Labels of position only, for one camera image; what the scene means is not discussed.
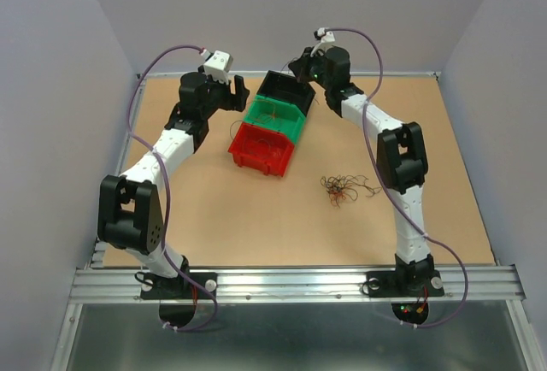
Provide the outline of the black plastic bin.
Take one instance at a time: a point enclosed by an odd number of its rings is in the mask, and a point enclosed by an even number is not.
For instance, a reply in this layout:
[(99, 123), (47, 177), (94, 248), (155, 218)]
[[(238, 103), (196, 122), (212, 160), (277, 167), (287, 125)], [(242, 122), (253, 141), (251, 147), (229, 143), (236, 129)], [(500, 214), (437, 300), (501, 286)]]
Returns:
[(307, 116), (315, 98), (315, 90), (296, 78), (280, 72), (268, 71), (257, 94), (297, 106)]

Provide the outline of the green plastic bin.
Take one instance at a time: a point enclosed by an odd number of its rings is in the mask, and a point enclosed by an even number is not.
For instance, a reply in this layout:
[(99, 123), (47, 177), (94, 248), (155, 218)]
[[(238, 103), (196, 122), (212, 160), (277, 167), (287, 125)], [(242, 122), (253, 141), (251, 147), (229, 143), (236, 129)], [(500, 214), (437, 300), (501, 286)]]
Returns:
[(261, 96), (256, 96), (244, 116), (245, 123), (282, 133), (293, 144), (300, 139), (305, 121), (297, 106)]

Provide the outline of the red plastic bin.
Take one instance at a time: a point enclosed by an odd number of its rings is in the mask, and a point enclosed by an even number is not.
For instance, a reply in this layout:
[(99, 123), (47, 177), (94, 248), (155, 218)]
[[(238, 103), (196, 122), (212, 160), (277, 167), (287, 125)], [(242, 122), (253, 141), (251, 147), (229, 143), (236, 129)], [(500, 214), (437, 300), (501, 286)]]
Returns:
[(243, 122), (228, 149), (235, 164), (283, 177), (295, 145), (282, 133)]

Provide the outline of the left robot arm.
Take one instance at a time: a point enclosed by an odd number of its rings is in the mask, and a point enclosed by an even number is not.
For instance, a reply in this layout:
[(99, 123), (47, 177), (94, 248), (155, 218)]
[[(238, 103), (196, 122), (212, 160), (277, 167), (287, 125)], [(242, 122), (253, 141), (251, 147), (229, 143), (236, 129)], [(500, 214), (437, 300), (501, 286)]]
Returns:
[(243, 77), (225, 83), (201, 72), (180, 79), (179, 101), (160, 138), (131, 168), (108, 175), (100, 184), (98, 238), (135, 256), (149, 271), (137, 275), (148, 298), (177, 298), (196, 287), (189, 262), (167, 242), (171, 203), (170, 175), (202, 145), (209, 118), (219, 109), (241, 112), (250, 95)]

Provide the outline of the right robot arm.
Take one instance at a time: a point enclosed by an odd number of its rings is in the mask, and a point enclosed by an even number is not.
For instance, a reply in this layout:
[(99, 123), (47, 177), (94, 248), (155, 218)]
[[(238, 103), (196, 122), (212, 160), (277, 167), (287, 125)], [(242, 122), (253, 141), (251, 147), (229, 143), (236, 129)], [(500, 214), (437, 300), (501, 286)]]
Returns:
[(340, 47), (307, 47), (288, 68), (301, 83), (315, 82), (328, 107), (360, 127), (382, 190), (394, 208), (395, 267), (370, 271), (363, 285), (370, 297), (441, 297), (443, 282), (426, 242), (422, 192), (428, 171), (421, 127), (404, 123), (372, 104), (350, 79), (350, 54)]

